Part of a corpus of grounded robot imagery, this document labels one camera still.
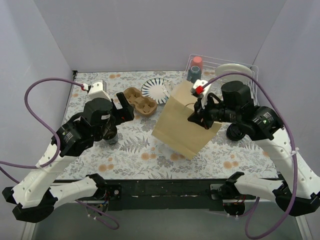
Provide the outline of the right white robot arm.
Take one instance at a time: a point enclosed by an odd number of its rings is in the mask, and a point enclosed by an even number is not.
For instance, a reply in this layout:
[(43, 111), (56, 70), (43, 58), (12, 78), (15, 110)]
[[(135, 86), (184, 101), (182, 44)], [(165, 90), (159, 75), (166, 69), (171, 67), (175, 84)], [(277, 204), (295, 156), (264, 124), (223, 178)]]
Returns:
[(241, 81), (221, 87), (223, 99), (209, 91), (209, 84), (198, 80), (191, 93), (197, 97), (188, 121), (208, 130), (215, 122), (229, 123), (227, 137), (233, 141), (249, 136), (274, 163), (283, 180), (266, 180), (236, 172), (223, 185), (212, 190), (221, 199), (251, 195), (275, 202), (283, 211), (289, 206), (293, 184), (297, 184), (291, 216), (314, 213), (320, 207), (320, 178), (297, 150), (292, 150), (287, 128), (270, 107), (254, 104), (250, 88)]

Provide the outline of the brown paper bag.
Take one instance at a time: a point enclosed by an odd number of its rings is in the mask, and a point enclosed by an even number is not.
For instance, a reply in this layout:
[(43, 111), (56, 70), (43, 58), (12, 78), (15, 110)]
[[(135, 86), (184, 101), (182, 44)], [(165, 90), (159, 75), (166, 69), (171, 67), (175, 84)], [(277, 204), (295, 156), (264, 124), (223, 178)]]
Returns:
[(195, 157), (222, 126), (215, 123), (205, 129), (188, 121), (197, 101), (191, 94), (192, 86), (191, 82), (183, 80), (173, 88), (152, 131), (155, 138), (188, 159)]

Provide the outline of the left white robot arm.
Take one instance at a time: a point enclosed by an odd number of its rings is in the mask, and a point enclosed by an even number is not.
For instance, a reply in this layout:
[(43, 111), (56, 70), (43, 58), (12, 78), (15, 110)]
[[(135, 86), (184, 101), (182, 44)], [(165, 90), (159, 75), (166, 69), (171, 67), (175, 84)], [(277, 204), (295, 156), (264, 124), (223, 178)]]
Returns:
[(53, 186), (64, 169), (94, 142), (105, 136), (114, 138), (118, 125), (134, 119), (134, 108), (122, 92), (117, 93), (118, 109), (112, 99), (97, 97), (88, 101), (82, 112), (73, 115), (52, 137), (36, 168), (16, 186), (2, 191), (4, 199), (15, 207), (16, 220), (38, 223), (54, 209), (81, 198), (104, 199), (109, 193), (106, 181), (97, 173), (68, 184)]

